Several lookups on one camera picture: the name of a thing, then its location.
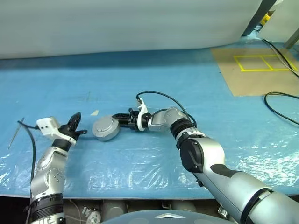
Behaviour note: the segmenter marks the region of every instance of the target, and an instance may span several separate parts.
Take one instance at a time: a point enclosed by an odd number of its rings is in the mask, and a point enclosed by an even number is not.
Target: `white cable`
[[[69,201],[77,208],[78,213],[79,213],[79,217],[80,217],[80,219],[78,219],[78,221],[80,220],[80,224],[82,224],[80,209],[78,208],[78,206],[71,199],[69,199]]]
[[[65,215],[66,218],[71,218],[71,219],[74,219],[74,220],[77,220],[77,221],[80,221],[80,222],[86,222],[85,220],[81,220],[81,219],[78,219],[78,218],[75,218],[73,216],[68,216],[68,215]]]
[[[282,56],[275,50],[274,47],[272,47],[271,45],[269,45],[270,48],[274,51],[274,53],[277,55],[278,59],[282,62],[282,64],[285,65],[285,67],[287,67],[289,70],[291,70],[292,72],[295,72],[297,74],[297,76],[299,76],[299,73],[297,73],[293,68],[290,68],[283,60]]]

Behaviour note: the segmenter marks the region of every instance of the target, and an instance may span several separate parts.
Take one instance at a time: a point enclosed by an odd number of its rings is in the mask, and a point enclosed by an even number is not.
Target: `yellow square marking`
[[[243,66],[241,65],[240,61],[238,58],[244,58],[244,57],[259,57],[262,59],[262,61],[269,67],[268,69],[244,69]],[[265,59],[266,57],[278,57],[277,55],[236,55],[234,56],[235,61],[239,65],[241,71],[288,71],[288,69],[274,69],[272,68],[267,60]],[[295,71],[298,71],[296,66],[285,56],[286,60],[290,65],[293,67]]]

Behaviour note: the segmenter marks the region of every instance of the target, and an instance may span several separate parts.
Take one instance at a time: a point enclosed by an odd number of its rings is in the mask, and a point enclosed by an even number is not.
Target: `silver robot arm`
[[[70,147],[86,130],[76,131],[81,114],[74,114],[68,124],[60,126],[54,117],[43,118],[37,125],[44,136],[54,140],[38,161],[31,182],[30,218],[33,224],[65,224],[62,192],[64,167]]]
[[[155,114],[148,128],[170,128],[184,168],[238,223],[298,223],[299,203],[245,172],[227,168],[221,145],[200,132],[180,110],[170,108]]]

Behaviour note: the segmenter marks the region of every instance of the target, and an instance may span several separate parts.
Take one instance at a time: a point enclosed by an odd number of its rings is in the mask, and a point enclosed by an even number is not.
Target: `round metal cap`
[[[111,115],[101,117],[93,124],[93,134],[100,141],[108,141],[118,134],[120,124]]]

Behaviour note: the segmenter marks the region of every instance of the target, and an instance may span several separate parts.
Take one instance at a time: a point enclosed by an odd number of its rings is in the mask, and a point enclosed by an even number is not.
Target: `blue plastic sheet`
[[[267,109],[262,97],[233,97],[210,49],[104,53],[0,61],[0,194],[29,196],[30,139],[16,121],[34,125],[55,116],[60,124],[78,111],[89,133],[71,147],[65,197],[212,198],[181,165],[170,133],[121,129],[109,142],[94,138],[100,116],[127,112],[140,91],[172,95],[197,120],[199,129],[223,146],[227,166],[246,171],[275,190],[299,193],[298,127]],[[174,106],[144,95],[150,112]],[[298,119],[295,99],[269,102]],[[99,110],[98,116],[91,116]],[[37,159],[51,141],[34,131]]]

